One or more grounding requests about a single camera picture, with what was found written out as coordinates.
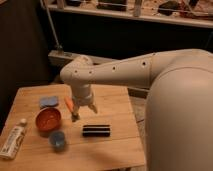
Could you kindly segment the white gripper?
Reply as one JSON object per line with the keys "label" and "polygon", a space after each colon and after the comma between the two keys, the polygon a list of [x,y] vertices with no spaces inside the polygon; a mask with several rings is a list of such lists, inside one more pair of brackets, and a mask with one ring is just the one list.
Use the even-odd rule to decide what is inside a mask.
{"label": "white gripper", "polygon": [[72,99],[76,105],[73,106],[73,115],[79,115],[79,106],[88,106],[94,113],[98,113],[94,102],[94,95],[90,84],[72,86]]}

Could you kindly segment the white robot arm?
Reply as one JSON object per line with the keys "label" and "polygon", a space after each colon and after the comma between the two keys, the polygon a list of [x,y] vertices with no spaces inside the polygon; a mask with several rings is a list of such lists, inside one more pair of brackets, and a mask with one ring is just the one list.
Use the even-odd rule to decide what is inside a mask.
{"label": "white robot arm", "polygon": [[95,109],[93,84],[147,88],[148,171],[213,171],[213,53],[182,49],[95,65],[81,55],[60,77],[74,109]]}

